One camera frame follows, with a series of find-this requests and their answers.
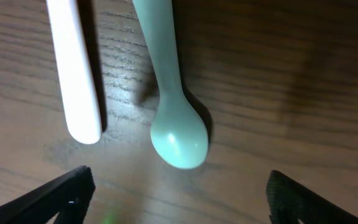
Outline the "pink plastic fork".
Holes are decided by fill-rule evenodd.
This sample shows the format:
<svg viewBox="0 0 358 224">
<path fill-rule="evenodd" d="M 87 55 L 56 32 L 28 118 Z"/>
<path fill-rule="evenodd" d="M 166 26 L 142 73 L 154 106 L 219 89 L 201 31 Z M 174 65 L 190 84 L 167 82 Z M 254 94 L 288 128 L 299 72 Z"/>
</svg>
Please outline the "pink plastic fork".
<svg viewBox="0 0 358 224">
<path fill-rule="evenodd" d="M 94 144 L 102 123 L 78 2 L 46 3 L 68 132 L 82 144 Z"/>
</svg>

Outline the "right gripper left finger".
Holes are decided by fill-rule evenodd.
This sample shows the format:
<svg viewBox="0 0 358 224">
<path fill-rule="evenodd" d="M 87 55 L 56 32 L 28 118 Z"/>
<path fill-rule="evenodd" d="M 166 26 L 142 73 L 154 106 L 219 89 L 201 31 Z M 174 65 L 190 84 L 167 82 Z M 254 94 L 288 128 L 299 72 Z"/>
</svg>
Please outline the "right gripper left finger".
<svg viewBox="0 0 358 224">
<path fill-rule="evenodd" d="M 0 224 L 84 222 L 95 191 L 91 169 L 79 166 L 0 206 Z"/>
</svg>

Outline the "mint green plastic spoon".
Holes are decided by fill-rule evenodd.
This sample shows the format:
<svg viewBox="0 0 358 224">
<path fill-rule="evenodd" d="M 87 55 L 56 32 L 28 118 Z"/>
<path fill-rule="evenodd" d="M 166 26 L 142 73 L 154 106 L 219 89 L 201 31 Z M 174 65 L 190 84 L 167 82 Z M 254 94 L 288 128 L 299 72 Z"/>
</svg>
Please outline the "mint green plastic spoon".
<svg viewBox="0 0 358 224">
<path fill-rule="evenodd" d="M 206 126 L 183 92 L 171 0 L 134 0 L 159 90 L 150 128 L 159 156 L 173 167 L 194 169 L 208 153 Z"/>
</svg>

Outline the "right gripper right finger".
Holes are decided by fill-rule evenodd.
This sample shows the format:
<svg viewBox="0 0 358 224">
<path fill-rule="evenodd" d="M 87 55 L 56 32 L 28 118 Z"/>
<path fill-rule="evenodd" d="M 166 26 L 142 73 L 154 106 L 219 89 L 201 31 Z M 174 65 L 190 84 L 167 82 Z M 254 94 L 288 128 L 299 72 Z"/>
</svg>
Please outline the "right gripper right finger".
<svg viewBox="0 0 358 224">
<path fill-rule="evenodd" d="M 358 224 L 358 217 L 322 198 L 278 170 L 266 187 L 272 224 Z"/>
</svg>

